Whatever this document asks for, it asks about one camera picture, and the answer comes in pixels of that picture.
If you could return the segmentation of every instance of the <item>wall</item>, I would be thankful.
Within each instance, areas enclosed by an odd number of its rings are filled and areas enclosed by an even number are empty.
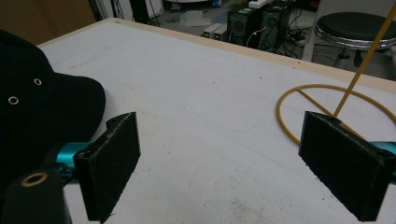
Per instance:
[[[87,0],[0,1],[0,29],[36,45],[94,22]]]

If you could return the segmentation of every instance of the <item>black stool seat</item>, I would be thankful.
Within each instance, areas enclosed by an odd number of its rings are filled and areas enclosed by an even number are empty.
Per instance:
[[[339,12],[321,17],[315,28],[320,38],[350,49],[369,49],[385,18],[359,12]],[[396,22],[392,22],[378,49],[396,44]]]

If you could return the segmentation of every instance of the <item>metal stool leg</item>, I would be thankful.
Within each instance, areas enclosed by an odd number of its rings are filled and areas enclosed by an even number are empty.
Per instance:
[[[343,49],[343,51],[340,54],[338,54],[334,67],[344,69],[347,65],[348,59],[349,59],[349,49]]]

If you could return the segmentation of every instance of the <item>wooden stick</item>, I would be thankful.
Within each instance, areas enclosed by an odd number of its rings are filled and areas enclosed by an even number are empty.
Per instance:
[[[356,83],[358,82],[359,77],[361,76],[361,73],[364,71],[366,68],[367,64],[371,60],[376,47],[379,44],[379,41],[381,41],[382,37],[384,36],[385,32],[388,30],[393,18],[396,15],[396,2],[393,4],[392,9],[390,10],[390,13],[388,14],[387,18],[384,21],[384,24],[382,24],[381,29],[378,32],[378,35],[375,37],[375,40],[373,42],[373,45],[370,47],[369,51],[367,52],[366,56],[363,59],[363,62],[361,63],[361,66],[359,67],[358,71],[356,72],[356,75],[353,77],[352,81],[349,84],[349,87],[346,90],[346,93],[344,94],[343,99],[341,100],[340,104],[337,106],[334,112],[334,117],[337,118],[338,114],[340,113],[342,107],[344,106],[347,97],[350,95],[352,92],[352,89],[355,87]]]

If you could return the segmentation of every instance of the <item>electronic equipment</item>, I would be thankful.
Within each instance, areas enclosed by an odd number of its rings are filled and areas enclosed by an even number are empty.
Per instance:
[[[214,39],[219,41],[227,41],[227,24],[222,25],[214,33]]]
[[[166,2],[169,2],[171,4],[171,9],[172,10],[181,10],[183,6],[181,4],[185,3],[196,3],[196,2],[211,2],[213,7],[221,7],[221,4],[223,0],[165,0]]]
[[[250,7],[240,7],[228,12],[227,29],[230,43],[257,47],[259,38],[255,35],[249,39],[250,36],[260,30],[262,10]]]
[[[162,0],[89,0],[89,3],[97,21],[115,17],[147,24],[149,19],[163,14]]]
[[[273,2],[263,8],[259,49],[277,49],[285,39],[289,27],[291,6],[287,2]]]
[[[205,38],[209,38],[209,39],[213,39],[213,34],[215,33],[215,31],[217,29],[219,29],[222,26],[222,24],[220,23],[215,23],[209,27],[207,27],[206,29],[204,29],[204,33],[203,33],[203,37]]]
[[[310,11],[318,11],[320,0],[296,0],[293,5]]]

